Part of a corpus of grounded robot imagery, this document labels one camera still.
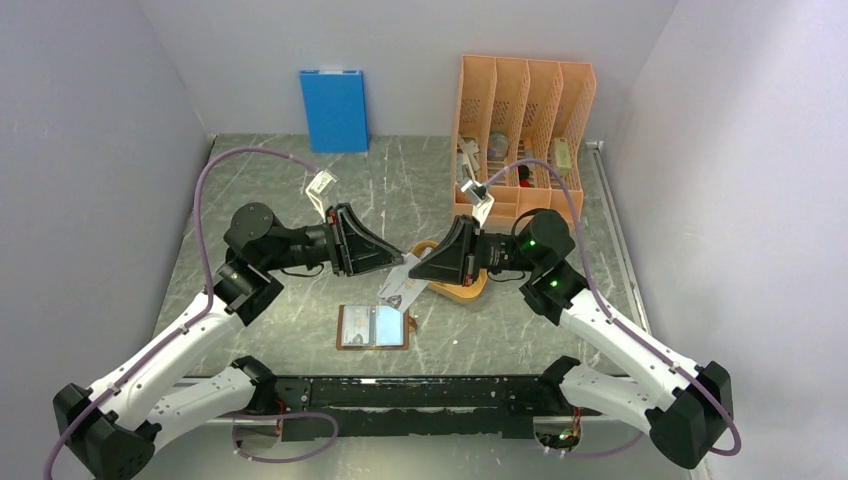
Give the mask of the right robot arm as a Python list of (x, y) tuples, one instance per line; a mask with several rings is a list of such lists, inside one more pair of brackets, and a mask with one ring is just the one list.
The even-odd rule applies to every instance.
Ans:
[(593, 345), (627, 378), (600, 373), (575, 359), (551, 366), (539, 391), (550, 413), (571, 406), (594, 410), (646, 434), (675, 465), (693, 469), (729, 431), (733, 418), (729, 372), (715, 361), (700, 365), (627, 320), (588, 278), (566, 260), (574, 249), (566, 220), (534, 209), (526, 225), (487, 233), (471, 216), (455, 217), (446, 237), (409, 273), (410, 278), (469, 286), (480, 272), (526, 274), (519, 290), (530, 310)]

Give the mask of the white VIP card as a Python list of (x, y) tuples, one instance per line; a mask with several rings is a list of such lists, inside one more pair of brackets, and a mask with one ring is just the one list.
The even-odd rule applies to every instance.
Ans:
[(375, 322), (376, 308), (372, 306), (348, 305), (342, 307), (341, 345), (370, 346)]
[(381, 305), (389, 306), (401, 313), (406, 312), (427, 288), (429, 281), (410, 276), (414, 263), (393, 268), (378, 291)]

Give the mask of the brown leather card holder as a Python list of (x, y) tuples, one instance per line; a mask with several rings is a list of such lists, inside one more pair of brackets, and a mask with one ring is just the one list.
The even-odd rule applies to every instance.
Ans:
[(376, 308), (375, 322), (372, 330), (373, 340), (370, 346), (348, 346), (341, 345), (341, 314), (342, 307), (338, 310), (338, 321), (336, 330), (336, 349), (340, 351), (368, 351), (368, 350), (407, 350), (410, 345), (410, 334), (417, 330), (417, 318), (410, 315), (408, 311), (399, 312), (389, 306), (362, 305)]

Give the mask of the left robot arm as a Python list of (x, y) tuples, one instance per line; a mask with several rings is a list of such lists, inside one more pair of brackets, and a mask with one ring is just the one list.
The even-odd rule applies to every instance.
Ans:
[(239, 208), (224, 236), (226, 260), (165, 330), (130, 360), (87, 387), (53, 400), (60, 443), (97, 479), (130, 479), (154, 454), (213, 418), (282, 411), (275, 374), (245, 356), (185, 389), (176, 383), (210, 350), (244, 330), (282, 292), (276, 273), (330, 267), (356, 276), (400, 265), (403, 255), (368, 230), (350, 205), (321, 223), (288, 228), (262, 203)]

